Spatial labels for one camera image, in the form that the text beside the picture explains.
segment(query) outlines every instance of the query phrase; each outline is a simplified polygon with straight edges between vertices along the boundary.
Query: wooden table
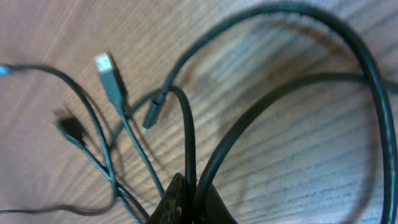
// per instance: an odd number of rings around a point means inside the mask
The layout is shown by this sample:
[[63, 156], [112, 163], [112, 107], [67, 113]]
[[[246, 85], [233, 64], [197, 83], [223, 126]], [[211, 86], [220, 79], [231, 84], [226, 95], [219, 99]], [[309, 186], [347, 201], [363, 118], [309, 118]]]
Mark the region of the wooden table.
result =
[[[161, 86], [180, 54], [233, 12], [263, 1], [13, 0], [0, 2], [0, 62], [46, 63], [92, 97], [107, 138], [119, 122], [93, 57], [113, 54], [129, 104]], [[398, 81], [398, 2], [310, 1], [338, 15], [368, 44], [384, 77]], [[342, 41], [311, 19], [260, 16], [227, 31], [189, 60], [177, 78], [192, 104], [197, 172], [234, 121], [278, 85], [315, 72], [360, 72]], [[398, 116], [398, 97], [391, 96]], [[83, 123], [103, 160], [83, 105], [60, 80], [39, 72], [0, 81], [0, 208], [71, 203], [102, 207], [109, 184], [53, 125], [53, 110]], [[146, 108], [138, 112], [141, 124]], [[170, 95], [146, 152], [166, 188], [183, 172], [183, 123]], [[112, 154], [118, 178], [148, 212], [160, 200], [125, 132]], [[362, 84], [314, 85], [284, 97], [244, 132], [214, 181], [239, 223], [379, 223], [382, 161], [377, 119]], [[132, 223], [117, 204], [99, 217], [67, 212], [1, 215], [1, 223]]]

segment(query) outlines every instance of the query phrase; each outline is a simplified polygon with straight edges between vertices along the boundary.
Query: wooden surface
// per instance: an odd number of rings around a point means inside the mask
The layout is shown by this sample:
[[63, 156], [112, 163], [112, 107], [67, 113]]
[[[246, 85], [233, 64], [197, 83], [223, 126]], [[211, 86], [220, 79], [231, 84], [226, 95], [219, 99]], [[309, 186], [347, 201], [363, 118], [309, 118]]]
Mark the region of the wooden surface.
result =
[[[110, 51], [129, 104], [161, 86], [180, 54], [211, 26], [258, 0], [106, 1], [1, 0], [0, 61], [47, 63], [76, 80], [106, 118], [110, 137], [119, 118], [97, 78], [93, 57]], [[398, 81], [398, 2], [311, 1], [360, 34], [383, 76]], [[217, 143], [257, 99], [287, 80], [312, 72], [359, 71], [330, 30], [298, 16], [261, 16], [232, 28], [194, 56], [177, 78], [193, 108], [200, 176]], [[398, 117], [398, 97], [391, 96]], [[0, 208], [61, 203], [105, 206], [109, 184], [53, 125], [52, 110], [68, 109], [94, 141], [91, 121], [75, 94], [39, 72], [0, 81]], [[140, 111], [136, 120], [142, 123]], [[214, 184], [239, 223], [379, 223], [382, 161], [375, 110], [361, 84], [308, 87], [272, 105], [244, 132]], [[169, 96], [145, 139], [166, 188], [183, 172], [183, 124]], [[159, 202], [154, 184], [123, 132], [114, 166], [148, 212]], [[99, 217], [67, 212], [1, 215], [0, 223], [132, 223], [117, 204]]]

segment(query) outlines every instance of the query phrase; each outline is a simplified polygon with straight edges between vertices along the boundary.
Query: usb-a connector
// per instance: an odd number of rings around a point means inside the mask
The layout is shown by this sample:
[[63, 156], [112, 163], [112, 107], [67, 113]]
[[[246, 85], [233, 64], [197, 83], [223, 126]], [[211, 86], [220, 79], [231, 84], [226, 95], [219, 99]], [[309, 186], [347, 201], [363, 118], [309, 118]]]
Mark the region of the usb-a connector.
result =
[[109, 101], [117, 110], [123, 110], [125, 90], [119, 71], [114, 66], [112, 57], [106, 52], [94, 58], [99, 71], [99, 79], [104, 87]]

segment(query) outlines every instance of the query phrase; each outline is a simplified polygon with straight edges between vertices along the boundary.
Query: wood grain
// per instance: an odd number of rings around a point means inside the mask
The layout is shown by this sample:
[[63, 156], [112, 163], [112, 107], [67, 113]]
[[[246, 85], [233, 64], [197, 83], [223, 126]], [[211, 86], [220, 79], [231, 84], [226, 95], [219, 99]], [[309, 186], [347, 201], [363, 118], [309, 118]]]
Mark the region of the wood grain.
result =
[[[180, 54], [231, 13], [264, 1], [0, 1], [0, 62], [47, 63], [76, 80], [98, 105], [107, 138], [119, 122], [92, 61], [110, 51], [133, 104], [161, 86]], [[398, 82], [398, 2], [305, 1], [327, 9], [368, 44], [382, 75]], [[342, 41], [311, 19], [260, 16], [227, 31], [183, 68], [197, 134], [200, 176], [217, 143], [262, 95], [299, 75], [357, 71]], [[391, 95], [398, 116], [398, 97]], [[52, 110], [79, 117], [103, 158], [90, 118], [60, 80], [38, 72], [1, 78], [0, 208], [61, 203], [101, 207], [106, 179], [53, 125]], [[138, 112], [141, 124], [145, 110]], [[164, 187], [183, 172], [183, 124], [174, 96], [145, 135]], [[125, 132], [113, 155], [118, 178], [153, 212], [160, 198]], [[238, 223], [379, 223], [382, 161], [368, 88], [310, 86], [283, 97], [250, 125], [214, 181]], [[0, 223], [132, 223], [121, 205], [98, 217], [67, 212], [1, 215]]]

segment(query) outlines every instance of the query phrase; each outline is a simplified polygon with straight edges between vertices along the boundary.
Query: brown wooden floor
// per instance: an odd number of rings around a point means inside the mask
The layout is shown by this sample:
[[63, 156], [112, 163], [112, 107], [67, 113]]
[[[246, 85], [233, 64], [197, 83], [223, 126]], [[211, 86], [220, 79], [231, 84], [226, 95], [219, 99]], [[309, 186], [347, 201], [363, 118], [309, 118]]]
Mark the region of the brown wooden floor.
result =
[[[161, 86], [180, 54], [211, 26], [258, 0], [0, 1], [0, 62], [47, 63], [75, 79], [98, 104], [110, 136], [119, 118], [97, 78], [93, 57], [110, 51], [129, 103]], [[347, 21], [363, 37], [382, 74], [398, 82], [398, 2], [310, 1]], [[228, 128], [262, 95], [313, 72], [359, 71], [334, 33], [310, 19], [257, 17], [227, 31], [184, 67], [197, 133], [197, 172]], [[398, 97], [391, 96], [398, 117]], [[67, 108], [83, 122], [101, 156], [87, 112], [60, 80], [29, 72], [0, 81], [0, 209], [109, 202], [106, 179], [53, 125]], [[137, 115], [142, 122], [143, 113]], [[286, 96], [242, 135], [215, 186], [239, 223], [379, 223], [382, 161], [369, 90], [360, 84], [308, 87]], [[147, 154], [166, 188], [183, 172], [183, 124], [170, 96], [145, 136]], [[123, 133], [114, 166], [152, 212], [155, 186]], [[0, 223], [132, 223], [118, 204], [100, 217], [67, 212], [1, 215]]]

